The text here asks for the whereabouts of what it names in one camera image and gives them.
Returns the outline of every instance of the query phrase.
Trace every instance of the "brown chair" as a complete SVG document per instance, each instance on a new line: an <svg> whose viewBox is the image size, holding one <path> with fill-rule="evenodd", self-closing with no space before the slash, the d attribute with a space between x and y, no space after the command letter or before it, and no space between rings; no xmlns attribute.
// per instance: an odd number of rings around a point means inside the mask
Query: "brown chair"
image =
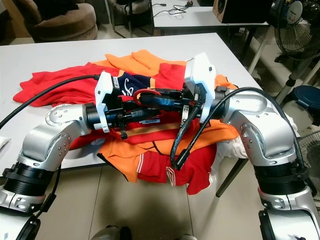
<svg viewBox="0 0 320 240"><path fill-rule="evenodd" d="M79 7L65 15L43 20L33 0L14 0L24 17L24 25L34 42L93 40L98 28L94 8L85 0L73 0Z"/></svg>

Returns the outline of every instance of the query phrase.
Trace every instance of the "white desk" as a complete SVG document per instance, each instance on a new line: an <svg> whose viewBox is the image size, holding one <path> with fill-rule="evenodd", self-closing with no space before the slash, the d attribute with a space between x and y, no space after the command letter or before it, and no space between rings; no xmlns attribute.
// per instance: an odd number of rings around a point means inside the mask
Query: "white desk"
<svg viewBox="0 0 320 240"><path fill-rule="evenodd" d="M29 80L32 73L85 65L105 59L106 53L125 56L140 49L166 60L187 60L206 52L217 72L227 76L231 83L259 87L216 33L10 45L0 47L1 119L20 105L12 98L21 90L19 83ZM44 120L50 108L28 106L0 130L1 136L12 139L0 151L0 173L16 162L24 137ZM62 168L103 164L96 156L98 150L99 146L72 150L62 162Z"/></svg>
<svg viewBox="0 0 320 240"><path fill-rule="evenodd" d="M166 6L154 5L152 14L155 16L161 11L170 10L173 5L186 5L187 0L151 0L151 4L166 4ZM264 23L221 23L213 12L212 6L199 6L197 0L193 1L193 6L189 7L186 13L169 15L167 12L159 13L153 18L155 29L176 30L177 28L220 28L220 27L261 27L268 26Z"/></svg>

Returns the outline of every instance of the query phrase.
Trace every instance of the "pile of clothes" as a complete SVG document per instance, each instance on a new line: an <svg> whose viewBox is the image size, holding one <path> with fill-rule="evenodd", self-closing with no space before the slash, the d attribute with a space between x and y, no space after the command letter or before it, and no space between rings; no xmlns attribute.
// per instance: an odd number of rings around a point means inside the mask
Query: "pile of clothes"
<svg viewBox="0 0 320 240"><path fill-rule="evenodd" d="M117 57L106 54L106 59L89 62L84 66L68 67L55 72L36 72L32 79L21 82L22 91L13 100L24 103L48 87L69 78L83 75L98 75L102 71L118 77L122 100L132 100L135 91L146 88L168 88L181 90L184 83L185 61L167 61L152 55L147 50L132 52L128 56ZM39 98L31 105L41 107L59 104L86 104L95 102L97 81L84 79L63 85ZM216 86L231 89L237 87L223 75L217 75ZM91 134L77 138L72 149L81 148L98 139L104 143L98 157L118 169L130 182L142 179L149 182L166 183L172 186L189 184L187 193L196 194L210 185L210 172L217 158L225 155L245 158L244 147L237 131L230 125L211 120L206 126L191 154L180 171L170 165L170 150L180 128L178 112L163 111L152 120L129 123L126 126L128 138L121 140L120 130L112 128L110 133L94 130ZM200 128L194 119L184 134L176 154L187 147Z"/></svg>

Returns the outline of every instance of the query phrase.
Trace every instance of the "fan grille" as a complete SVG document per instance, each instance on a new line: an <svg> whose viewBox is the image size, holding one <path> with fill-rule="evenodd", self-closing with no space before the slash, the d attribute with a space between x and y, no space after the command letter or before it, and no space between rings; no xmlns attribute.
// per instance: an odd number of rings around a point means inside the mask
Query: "fan grille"
<svg viewBox="0 0 320 240"><path fill-rule="evenodd" d="M277 7L277 27L274 35L281 51L298 60L320 55L320 5L317 0L301 0L303 12L300 19L289 24L286 20L294 0L280 0Z"/></svg>
<svg viewBox="0 0 320 240"><path fill-rule="evenodd" d="M320 202L320 131L300 138L299 145L304 164L308 167L310 179L317 190L313 199Z"/></svg>

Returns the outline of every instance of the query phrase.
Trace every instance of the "white cloth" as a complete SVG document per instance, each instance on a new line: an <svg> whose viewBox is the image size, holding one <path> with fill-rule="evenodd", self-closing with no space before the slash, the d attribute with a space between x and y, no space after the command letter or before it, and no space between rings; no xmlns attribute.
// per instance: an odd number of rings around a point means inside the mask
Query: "white cloth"
<svg viewBox="0 0 320 240"><path fill-rule="evenodd" d="M10 141L10 138L4 137L4 136L0 136L0 150L9 141Z"/></svg>
<svg viewBox="0 0 320 240"><path fill-rule="evenodd" d="M297 137L300 137L298 133L298 127L295 124L292 117L288 116L286 114L286 117L288 118L294 133ZM222 159L225 157L228 158L238 158L238 159L247 159L247 153L245 150L245 147L241 141L240 136L238 136L235 139L228 140L228 141L221 141L216 144L216 155L213 162L213 165L211 166L211 174L214 175L217 173L219 164L221 163Z"/></svg>

